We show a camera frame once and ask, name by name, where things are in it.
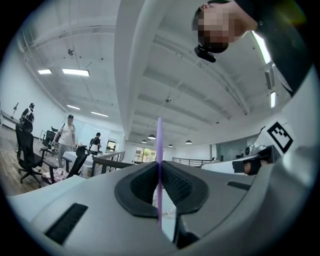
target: railing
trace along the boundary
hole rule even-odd
[[[172,157],[172,161],[179,164],[193,166],[193,167],[200,167],[203,164],[211,163],[211,160],[186,159],[186,158],[176,158],[176,157]]]
[[[115,152],[102,156],[94,156],[91,169],[91,177],[101,171],[101,174],[110,173],[116,169],[122,169],[132,166],[132,163],[122,162],[125,157],[125,152]]]

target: white ceiling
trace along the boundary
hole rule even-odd
[[[158,117],[164,145],[178,146],[280,110],[289,95],[276,78],[277,107],[270,109],[265,63],[251,33],[217,54],[216,63],[195,55],[191,19],[201,2],[53,1],[23,29],[27,64],[63,107],[106,113],[136,143],[156,134]],[[37,73],[46,68],[52,75]],[[90,77],[62,68],[86,69]]]

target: purple rod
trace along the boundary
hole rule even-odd
[[[158,186],[157,186],[157,208],[158,224],[162,227],[162,182],[161,182],[161,164],[163,160],[163,141],[162,141],[162,118],[158,118],[158,129],[156,131],[156,161],[158,163]]]

